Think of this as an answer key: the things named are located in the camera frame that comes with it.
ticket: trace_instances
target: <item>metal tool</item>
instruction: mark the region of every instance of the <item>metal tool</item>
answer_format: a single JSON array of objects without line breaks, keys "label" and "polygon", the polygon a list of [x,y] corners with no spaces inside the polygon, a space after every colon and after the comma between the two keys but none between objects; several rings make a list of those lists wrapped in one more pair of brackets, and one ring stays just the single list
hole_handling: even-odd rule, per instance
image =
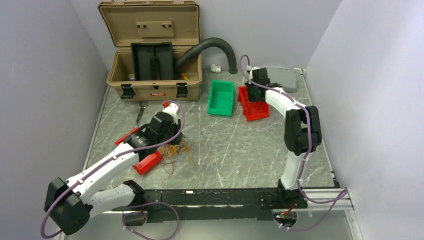
[{"label": "metal tool", "polygon": [[139,127],[140,120],[142,119],[142,116],[143,116],[143,112],[145,111],[145,109],[147,108],[148,105],[149,105],[149,102],[147,102],[147,101],[141,101],[140,102],[140,111],[138,112],[138,116],[137,116],[137,120],[135,121],[134,128]]}]

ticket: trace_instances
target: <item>gray block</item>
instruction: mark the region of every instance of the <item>gray block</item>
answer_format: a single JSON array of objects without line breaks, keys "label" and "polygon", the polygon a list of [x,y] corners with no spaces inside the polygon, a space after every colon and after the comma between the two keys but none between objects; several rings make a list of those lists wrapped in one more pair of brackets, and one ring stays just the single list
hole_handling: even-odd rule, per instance
[{"label": "gray block", "polygon": [[294,93],[298,90],[298,78],[301,74],[299,70],[279,67],[267,67],[266,70],[271,83],[280,84],[287,93]]}]

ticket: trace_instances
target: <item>yellow object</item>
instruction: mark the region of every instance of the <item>yellow object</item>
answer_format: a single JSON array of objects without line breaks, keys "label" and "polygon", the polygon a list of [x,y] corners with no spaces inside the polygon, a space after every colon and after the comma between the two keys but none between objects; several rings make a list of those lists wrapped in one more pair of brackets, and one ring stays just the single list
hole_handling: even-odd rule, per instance
[{"label": "yellow object", "polygon": [[181,73],[181,77],[185,80],[189,80],[189,77],[187,77],[187,75],[185,75],[184,73]]}]

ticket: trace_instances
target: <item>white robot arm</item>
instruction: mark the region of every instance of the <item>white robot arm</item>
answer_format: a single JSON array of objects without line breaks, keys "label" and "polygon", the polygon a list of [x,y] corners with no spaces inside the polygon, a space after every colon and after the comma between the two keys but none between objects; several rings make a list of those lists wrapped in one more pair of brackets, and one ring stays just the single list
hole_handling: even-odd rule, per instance
[{"label": "white robot arm", "polygon": [[[279,92],[284,92],[282,87],[274,87],[274,89]],[[286,118],[286,112],[289,110],[300,110],[298,106],[296,106],[292,101],[290,101],[287,97],[279,94],[278,92],[267,90],[265,92],[265,102],[271,106],[273,106],[277,111]],[[306,157],[306,163],[308,162],[311,154],[308,154]],[[296,155],[294,152],[289,151],[287,155],[287,163],[285,165],[284,173],[281,176],[281,183],[286,190],[295,190],[298,188],[296,184],[297,177],[300,175],[301,165],[305,153],[301,153],[300,155]]]},{"label": "white robot arm", "polygon": [[[308,159],[316,147],[321,144],[321,127],[318,109],[315,106],[306,106],[287,98],[286,92],[278,84],[271,83],[267,69],[253,67],[249,78],[254,83],[267,86],[268,89],[247,82],[247,92],[250,102],[263,101],[274,107],[285,118],[284,142],[289,150],[284,173],[281,176],[282,186],[286,191],[298,189],[297,179],[305,169]],[[306,123],[305,112],[299,108],[304,107],[309,112],[312,132],[312,151],[305,157],[308,150],[307,129],[302,127]]]},{"label": "white robot arm", "polygon": [[[144,190],[132,180],[112,189],[104,191],[100,189],[123,170],[154,153],[157,147],[130,152],[119,157],[117,155],[137,148],[157,145],[175,136],[182,127],[178,113],[178,106],[171,103],[163,111],[154,115],[149,124],[129,134],[111,153],[90,168],[66,181],[59,177],[55,178],[48,185],[44,211],[50,212],[49,216],[66,235],[71,235],[98,214],[122,206],[143,204]],[[179,144],[182,137],[183,134],[180,133],[168,144]],[[65,191],[68,193],[52,207]]]}]

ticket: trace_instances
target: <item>white wall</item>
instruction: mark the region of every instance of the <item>white wall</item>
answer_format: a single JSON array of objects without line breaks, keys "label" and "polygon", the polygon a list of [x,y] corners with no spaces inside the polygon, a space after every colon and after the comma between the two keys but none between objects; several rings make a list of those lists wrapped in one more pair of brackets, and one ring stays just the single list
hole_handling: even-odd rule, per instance
[{"label": "white wall", "polygon": [[81,171],[106,77],[68,0],[2,2],[1,239],[41,239],[48,184]]},{"label": "white wall", "polygon": [[[341,0],[198,0],[202,38],[228,41],[237,56],[249,54],[268,67],[305,68]],[[116,48],[100,16],[100,0],[71,0],[108,69]],[[211,48],[203,66],[228,68],[225,54]]]},{"label": "white wall", "polygon": [[424,238],[424,1],[343,0],[306,68],[366,240]]}]

